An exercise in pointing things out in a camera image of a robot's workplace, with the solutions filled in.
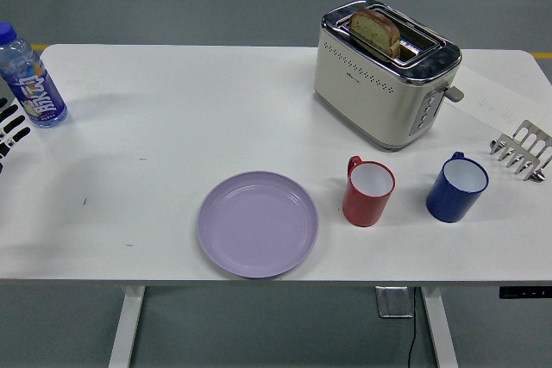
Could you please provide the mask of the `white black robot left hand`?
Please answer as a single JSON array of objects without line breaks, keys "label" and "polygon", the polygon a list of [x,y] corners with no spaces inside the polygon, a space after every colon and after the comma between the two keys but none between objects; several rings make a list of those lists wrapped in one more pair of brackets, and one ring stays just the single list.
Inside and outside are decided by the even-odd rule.
[{"label": "white black robot left hand", "polygon": [[5,160],[9,152],[27,135],[31,128],[27,123],[27,117],[23,110],[15,102],[9,102],[6,97],[1,97],[1,166],[3,171]]}]

